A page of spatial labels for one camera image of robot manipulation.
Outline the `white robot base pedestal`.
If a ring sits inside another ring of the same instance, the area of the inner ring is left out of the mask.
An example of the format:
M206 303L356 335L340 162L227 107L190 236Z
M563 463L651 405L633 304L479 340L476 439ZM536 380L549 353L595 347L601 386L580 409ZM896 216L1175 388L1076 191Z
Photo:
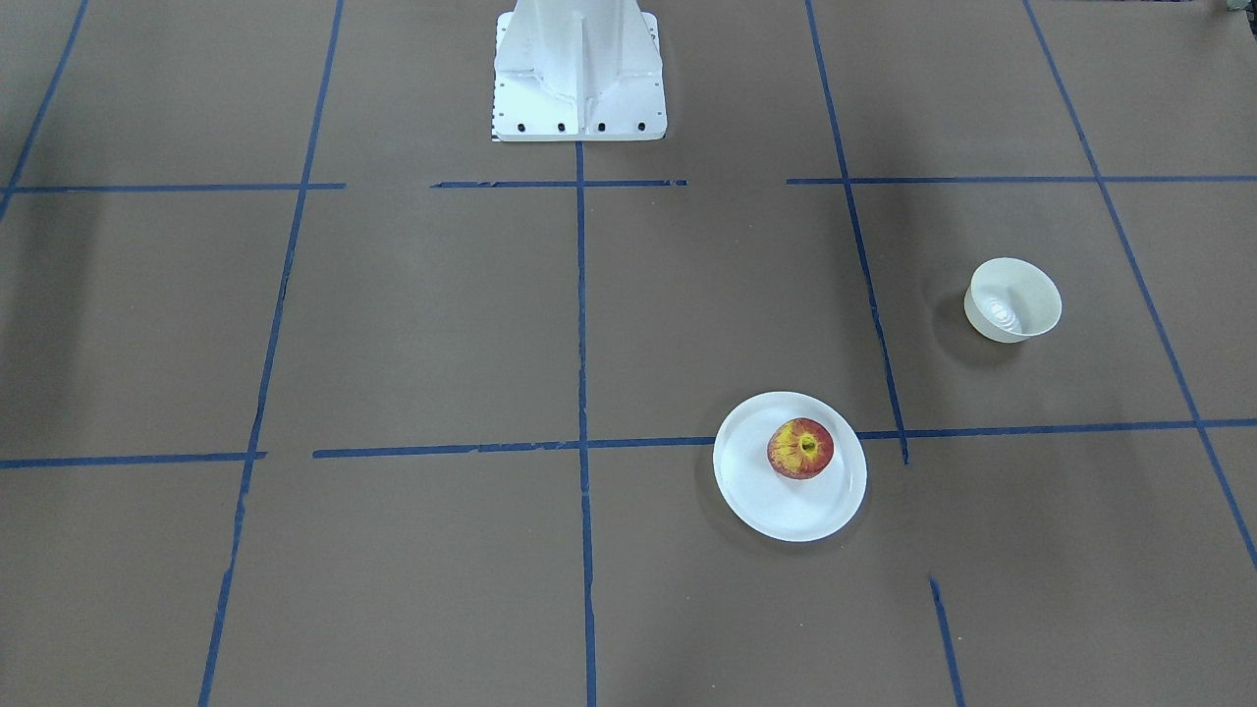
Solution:
M518 1L495 24L491 138L660 140L660 26L637 1Z

